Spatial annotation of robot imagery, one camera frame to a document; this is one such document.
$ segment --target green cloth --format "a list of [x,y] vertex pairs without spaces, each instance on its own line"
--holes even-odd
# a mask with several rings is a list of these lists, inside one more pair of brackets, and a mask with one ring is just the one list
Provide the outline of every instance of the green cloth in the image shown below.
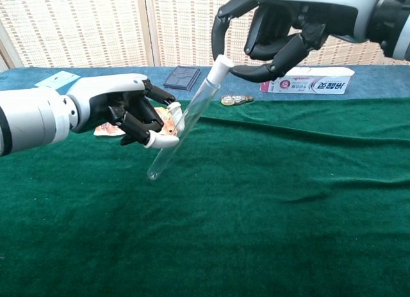
[[410,295],[409,99],[213,102],[156,181],[119,141],[0,159],[0,296]]

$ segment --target woven panel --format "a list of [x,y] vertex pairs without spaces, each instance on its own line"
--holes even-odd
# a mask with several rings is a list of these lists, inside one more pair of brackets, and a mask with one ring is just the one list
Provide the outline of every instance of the woven panel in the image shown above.
[[1,57],[1,55],[0,55],[0,73],[5,71],[5,70],[8,70],[7,64],[4,61],[3,57]]
[[138,0],[0,0],[26,67],[147,65],[140,18]]
[[385,59],[384,64],[385,65],[410,65],[410,61],[394,60],[394,59],[387,58]]
[[[161,65],[211,65],[211,29],[220,6],[229,0],[153,0]],[[260,64],[244,53],[253,12],[233,19],[225,39],[225,54],[236,64]],[[330,37],[301,65],[379,64],[378,44],[351,44]]]

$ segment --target toothpaste box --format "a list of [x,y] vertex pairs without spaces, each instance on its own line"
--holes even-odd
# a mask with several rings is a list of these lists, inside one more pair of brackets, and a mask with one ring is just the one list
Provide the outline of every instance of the toothpaste box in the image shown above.
[[354,75],[346,67],[295,67],[284,77],[261,84],[267,93],[344,94]]

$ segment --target robotic hand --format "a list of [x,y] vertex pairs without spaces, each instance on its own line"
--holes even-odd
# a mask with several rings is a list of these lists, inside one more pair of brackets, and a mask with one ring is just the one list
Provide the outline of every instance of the robotic hand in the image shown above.
[[[329,36],[351,43],[375,42],[385,57],[410,60],[410,0],[231,0],[215,17],[214,59],[224,53],[230,21],[254,8],[245,54],[252,60],[272,61],[231,69],[248,81],[283,77]],[[292,27],[300,33],[289,35]]]
[[[62,141],[70,131],[87,132],[109,122],[125,132],[121,145],[173,147],[177,136],[159,134],[164,125],[149,99],[167,106],[174,122],[183,117],[173,95],[141,74],[83,77],[66,95],[50,88],[0,92],[0,156]],[[178,124],[178,132],[183,131]]]

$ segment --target snack packet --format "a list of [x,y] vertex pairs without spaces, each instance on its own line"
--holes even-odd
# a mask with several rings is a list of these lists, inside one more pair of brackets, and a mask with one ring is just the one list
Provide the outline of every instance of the snack packet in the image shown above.
[[[175,123],[172,119],[171,112],[167,108],[155,107],[156,112],[164,122],[164,126],[160,131],[161,135],[169,135],[175,129]],[[111,125],[106,122],[99,125],[94,130],[94,136],[122,136],[125,132],[116,125]]]

